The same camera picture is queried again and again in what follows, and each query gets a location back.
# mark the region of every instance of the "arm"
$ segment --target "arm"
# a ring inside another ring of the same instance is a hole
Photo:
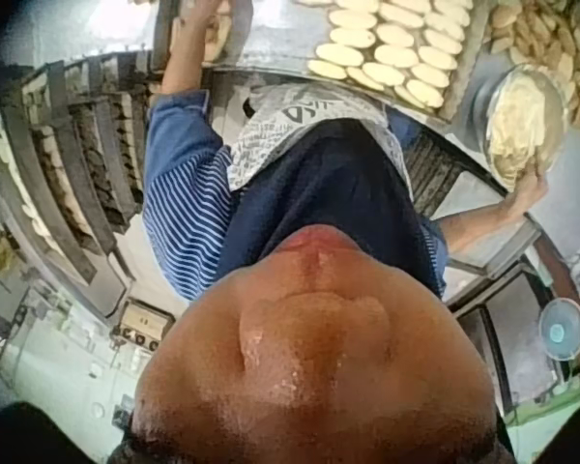
[[[535,164],[529,162],[515,192],[501,203],[443,217],[437,221],[449,252],[460,251],[486,235],[521,220],[547,191],[545,178],[537,173]]]
[[[232,218],[230,154],[206,121],[208,93],[198,90],[208,7],[218,3],[199,0],[206,9],[191,11],[151,109],[146,147],[144,225],[163,274],[189,300],[215,282]]]
[[[197,0],[188,18],[183,19],[183,27],[163,76],[163,94],[171,95],[200,88],[206,28],[220,3],[221,0]]]

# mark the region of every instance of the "bowl of dough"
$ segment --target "bowl of dough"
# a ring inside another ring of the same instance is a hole
[[[509,191],[532,158],[547,172],[567,131],[565,94],[546,68],[520,65],[479,89],[473,120],[492,174]]]

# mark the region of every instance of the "blue striped sleeve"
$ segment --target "blue striped sleeve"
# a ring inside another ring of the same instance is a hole
[[[208,93],[162,96],[151,110],[144,224],[163,274],[196,300],[214,281],[232,216],[230,152],[206,121]]]
[[[449,249],[445,236],[437,223],[432,222],[426,217],[420,217],[420,227],[425,245],[429,252],[432,269],[438,279],[440,296],[445,295],[447,284],[445,283],[445,267],[449,262]]]

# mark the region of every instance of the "skin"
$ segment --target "skin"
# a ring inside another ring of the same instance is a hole
[[[199,88],[219,3],[196,2],[163,93]],[[441,219],[450,250],[520,220],[546,189],[529,166],[502,203]],[[450,462],[493,446],[494,427],[492,382],[448,309],[316,225],[189,307],[140,378],[131,429],[197,462],[283,464]]]

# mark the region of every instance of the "white wall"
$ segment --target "white wall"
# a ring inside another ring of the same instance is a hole
[[[532,420],[519,427],[509,427],[507,432],[518,463],[531,464],[579,408],[580,401],[577,401],[543,418]]]
[[[123,436],[111,424],[114,406],[123,394],[133,397],[147,359],[130,344],[114,359],[106,328],[95,324],[55,314],[35,320],[7,351],[0,371],[22,400],[44,410],[93,460],[104,462]],[[91,370],[99,377],[92,378]],[[104,414],[97,418],[93,408],[100,407]]]

